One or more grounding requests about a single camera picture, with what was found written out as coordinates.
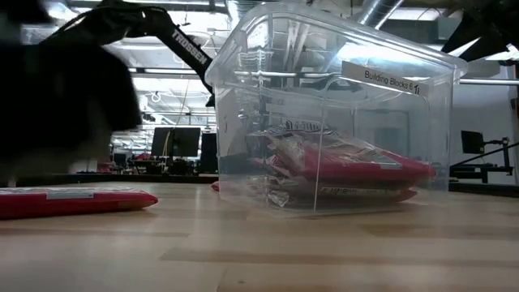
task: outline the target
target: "wall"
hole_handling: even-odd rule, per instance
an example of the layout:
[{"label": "wall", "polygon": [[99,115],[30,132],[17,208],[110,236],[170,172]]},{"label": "wall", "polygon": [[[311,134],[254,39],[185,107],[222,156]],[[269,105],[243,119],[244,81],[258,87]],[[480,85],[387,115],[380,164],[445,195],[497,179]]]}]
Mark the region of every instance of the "wall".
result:
[{"label": "wall", "polygon": [[[501,67],[500,73],[493,79],[513,78],[512,67]],[[453,96],[453,111],[451,114],[451,140],[450,161],[451,164],[471,158],[472,154],[463,154],[461,148],[461,131],[482,132],[485,140],[500,140],[508,137],[512,141],[514,137],[513,112],[509,99],[517,94],[515,87],[492,85],[456,85]],[[487,152],[497,149],[498,145],[488,145]],[[510,162],[516,166],[517,160],[514,151],[510,151]],[[497,153],[484,157],[486,163],[503,165],[503,153]],[[467,182],[480,183],[481,181],[466,180]],[[503,173],[489,174],[489,183],[516,184],[515,176],[507,176]]]}]

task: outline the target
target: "desk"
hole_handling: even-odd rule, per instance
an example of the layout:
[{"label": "desk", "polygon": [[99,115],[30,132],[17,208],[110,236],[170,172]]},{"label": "desk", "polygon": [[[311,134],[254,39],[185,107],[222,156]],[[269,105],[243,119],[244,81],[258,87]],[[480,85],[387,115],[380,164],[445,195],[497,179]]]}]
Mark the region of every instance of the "desk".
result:
[{"label": "desk", "polygon": [[403,213],[286,220],[221,201],[209,185],[84,185],[138,187],[160,202],[0,221],[1,291],[519,290],[515,199],[418,197]]}]

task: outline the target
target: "plastic storage container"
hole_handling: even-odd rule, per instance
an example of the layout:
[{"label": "plastic storage container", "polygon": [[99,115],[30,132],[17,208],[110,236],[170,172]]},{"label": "plastic storage container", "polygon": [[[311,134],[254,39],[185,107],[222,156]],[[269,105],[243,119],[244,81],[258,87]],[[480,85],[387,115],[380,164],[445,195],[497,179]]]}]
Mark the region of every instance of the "plastic storage container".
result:
[{"label": "plastic storage container", "polygon": [[466,68],[308,6],[257,6],[206,75],[221,198],[297,216],[446,191],[453,85]]}]

